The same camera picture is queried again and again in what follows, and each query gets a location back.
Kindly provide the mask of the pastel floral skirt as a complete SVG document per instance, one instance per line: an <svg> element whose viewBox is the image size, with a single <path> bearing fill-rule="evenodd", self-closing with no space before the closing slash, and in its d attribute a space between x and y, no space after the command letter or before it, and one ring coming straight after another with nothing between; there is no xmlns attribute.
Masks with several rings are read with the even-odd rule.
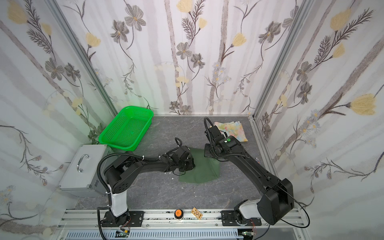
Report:
<svg viewBox="0 0 384 240"><path fill-rule="evenodd" d="M239 142L243 143L248 141L243 125L239 121L230 123L214 122L214 124L220 131L225 132L228 136L235 137Z"/></svg>

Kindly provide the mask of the dark green skirt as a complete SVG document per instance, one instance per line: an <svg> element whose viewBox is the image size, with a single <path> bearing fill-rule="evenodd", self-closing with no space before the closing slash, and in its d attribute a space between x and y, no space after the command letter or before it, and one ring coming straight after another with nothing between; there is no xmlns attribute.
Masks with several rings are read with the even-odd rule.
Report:
<svg viewBox="0 0 384 240"><path fill-rule="evenodd" d="M216 159L206 158L204 150L191 149L195 167L186 171L179 177L182 183L204 184L216 180L220 177L220 162Z"/></svg>

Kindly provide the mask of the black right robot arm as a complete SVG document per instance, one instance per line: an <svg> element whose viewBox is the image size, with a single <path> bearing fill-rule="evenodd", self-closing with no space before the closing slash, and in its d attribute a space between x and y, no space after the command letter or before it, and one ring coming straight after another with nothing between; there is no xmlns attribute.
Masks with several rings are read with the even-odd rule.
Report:
<svg viewBox="0 0 384 240"><path fill-rule="evenodd" d="M250 206L258 211L256 218L264 219L267 224L275 225L282 221L292 227L305 229L310 226L311 220L305 213L308 223L304 226L291 224L283 217L294 209L299 202L294 198L293 184L288 179L279 179L265 169L252 156L248 154L244 146L233 136L223 135L217 126L212 123L205 125L205 135L208 143L205 145L208 157L219 162L234 164L256 187L261 199L257 202L245 200L234 208L234 218L237 224L245 225L247 220L254 217L251 211L243 211L241 207Z"/></svg>

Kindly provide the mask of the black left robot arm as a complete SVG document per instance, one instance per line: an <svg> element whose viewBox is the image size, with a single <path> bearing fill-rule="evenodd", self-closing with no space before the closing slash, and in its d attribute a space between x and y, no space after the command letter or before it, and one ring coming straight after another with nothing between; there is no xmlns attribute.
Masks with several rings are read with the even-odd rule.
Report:
<svg viewBox="0 0 384 240"><path fill-rule="evenodd" d="M187 146L178 146L157 157L138 156L132 152L114 153L101 158L96 174L106 190L108 206L102 218L98 214L98 227L122 227L131 220L127 204L127 190L141 173L174 172L185 174L195 168L194 157Z"/></svg>

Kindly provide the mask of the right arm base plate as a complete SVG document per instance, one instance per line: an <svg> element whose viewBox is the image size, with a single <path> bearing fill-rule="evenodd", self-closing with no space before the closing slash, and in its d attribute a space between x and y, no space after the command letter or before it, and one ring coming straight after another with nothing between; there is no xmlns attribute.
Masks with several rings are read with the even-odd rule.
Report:
<svg viewBox="0 0 384 240"><path fill-rule="evenodd" d="M223 227L258 227L262 225L260 218L245 219L239 211L223 210L221 217Z"/></svg>

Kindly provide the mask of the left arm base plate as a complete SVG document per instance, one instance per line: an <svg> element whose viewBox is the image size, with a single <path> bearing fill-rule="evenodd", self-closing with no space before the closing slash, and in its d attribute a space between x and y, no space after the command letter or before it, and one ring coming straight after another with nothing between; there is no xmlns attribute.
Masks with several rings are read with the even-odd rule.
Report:
<svg viewBox="0 0 384 240"><path fill-rule="evenodd" d="M129 211L116 217L111 211L107 211L101 219L102 227L141 227L144 219L144 211Z"/></svg>

